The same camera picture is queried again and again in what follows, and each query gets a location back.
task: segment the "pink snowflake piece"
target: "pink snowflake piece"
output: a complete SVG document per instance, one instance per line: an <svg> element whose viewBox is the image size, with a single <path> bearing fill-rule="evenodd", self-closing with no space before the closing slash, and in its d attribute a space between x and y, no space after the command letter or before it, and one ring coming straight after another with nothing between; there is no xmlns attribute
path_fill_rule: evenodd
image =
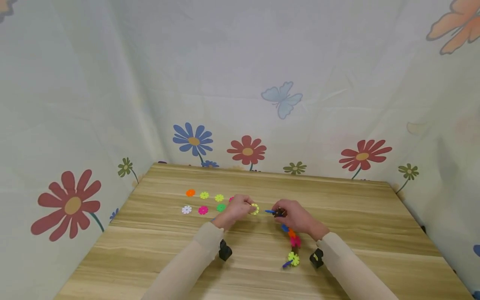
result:
<svg viewBox="0 0 480 300"><path fill-rule="evenodd" d="M208 207L206 206L200 206L198 208L198 213L201 214L201 215L205 215L206 213L208 213Z"/></svg>
<svg viewBox="0 0 480 300"><path fill-rule="evenodd" d="M301 246L300 237L296 236L294 238L290 238L290 244L292 245L292 247L299 247L300 248L300 246Z"/></svg>

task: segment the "fabric backdrop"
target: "fabric backdrop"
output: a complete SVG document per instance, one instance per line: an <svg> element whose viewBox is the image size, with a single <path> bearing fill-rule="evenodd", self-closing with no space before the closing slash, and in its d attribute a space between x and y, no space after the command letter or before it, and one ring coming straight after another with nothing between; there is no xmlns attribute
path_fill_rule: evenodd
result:
<svg viewBox="0 0 480 300"><path fill-rule="evenodd" d="M161 160L387 181L474 293L479 11L0 0L0 289L53 298Z"/></svg>

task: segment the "light blue butterfly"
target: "light blue butterfly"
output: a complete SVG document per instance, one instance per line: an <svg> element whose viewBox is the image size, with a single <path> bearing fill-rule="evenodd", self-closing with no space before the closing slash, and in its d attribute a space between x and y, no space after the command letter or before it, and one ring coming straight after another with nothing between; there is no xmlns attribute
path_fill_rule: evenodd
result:
<svg viewBox="0 0 480 300"><path fill-rule="evenodd" d="M278 117L284 120L292 111L293 106L300 102L301 98L303 97L302 94L295 94L290 96L288 92L293 86L293 82L285 82L280 87L280 91L276 86L267 89L261 95L262 98L270 101L276 102L272 103L278 109Z"/></svg>

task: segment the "long sleeve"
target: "long sleeve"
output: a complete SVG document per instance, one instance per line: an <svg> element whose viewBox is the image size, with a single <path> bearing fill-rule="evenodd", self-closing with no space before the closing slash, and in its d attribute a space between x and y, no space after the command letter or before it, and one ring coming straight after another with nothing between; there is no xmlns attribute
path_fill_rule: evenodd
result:
<svg viewBox="0 0 480 300"><path fill-rule="evenodd" d="M328 233L317 241L317 246L324 252L323 262L327 269L351 300L398 300L338 235Z"/></svg>
<svg viewBox="0 0 480 300"><path fill-rule="evenodd" d="M142 300L183 299L215 259L222 239L223 229L205 223L187 247L158 274Z"/></svg>

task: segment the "blue toy piece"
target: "blue toy piece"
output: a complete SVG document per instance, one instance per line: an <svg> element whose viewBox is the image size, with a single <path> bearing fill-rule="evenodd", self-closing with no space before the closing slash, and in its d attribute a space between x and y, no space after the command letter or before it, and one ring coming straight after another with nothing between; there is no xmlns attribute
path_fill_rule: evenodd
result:
<svg viewBox="0 0 480 300"><path fill-rule="evenodd" d="M292 262L293 262L293 260L284 263L283 266L282 266L282 268L288 267Z"/></svg>

